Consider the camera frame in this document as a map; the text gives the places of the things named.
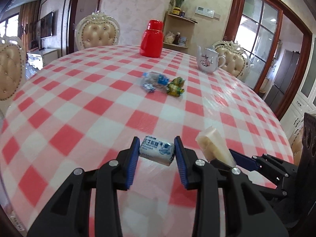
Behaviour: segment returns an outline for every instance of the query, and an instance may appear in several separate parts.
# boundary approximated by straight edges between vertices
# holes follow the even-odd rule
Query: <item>thermos lid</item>
[[[159,20],[150,20],[148,23],[147,29],[151,30],[162,30],[163,28],[163,22]]]

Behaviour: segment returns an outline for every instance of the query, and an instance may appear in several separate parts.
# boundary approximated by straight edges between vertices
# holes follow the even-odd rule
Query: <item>red and white tablecloth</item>
[[[128,148],[134,136],[173,141],[179,135],[204,158],[195,137],[213,126],[228,148],[293,161],[279,121],[235,77],[222,69],[200,72],[195,57],[176,51],[164,49],[157,59],[138,51],[122,45],[67,55],[16,94],[4,121],[0,165],[27,229],[75,168],[100,167]],[[179,98],[159,90],[147,94],[140,79],[148,71],[185,78],[185,93]],[[252,180],[272,186],[259,174]],[[131,189],[118,195],[124,236],[191,236],[196,192],[182,187],[176,162],[167,167],[140,158]]]

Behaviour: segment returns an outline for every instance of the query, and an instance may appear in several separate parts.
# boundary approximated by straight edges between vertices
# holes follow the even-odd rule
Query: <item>red thermos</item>
[[[150,20],[144,32],[140,54],[146,57],[158,58],[161,55],[163,45],[163,22]]]

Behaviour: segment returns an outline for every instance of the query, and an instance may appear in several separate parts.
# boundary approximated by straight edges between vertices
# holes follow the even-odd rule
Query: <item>teapot handle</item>
[[[218,56],[217,59],[219,61],[219,58],[223,58],[224,59],[224,62],[222,63],[222,65],[218,66],[218,68],[221,68],[225,65],[225,62],[226,62],[226,58],[224,56]]]

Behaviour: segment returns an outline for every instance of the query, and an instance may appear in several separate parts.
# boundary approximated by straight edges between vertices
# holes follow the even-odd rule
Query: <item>white candy wrapper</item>
[[[207,128],[200,132],[195,140],[207,161],[218,159],[231,167],[236,166],[236,161],[228,150],[225,140],[216,128]]]
[[[139,148],[140,156],[170,166],[174,159],[174,144],[146,136]]]

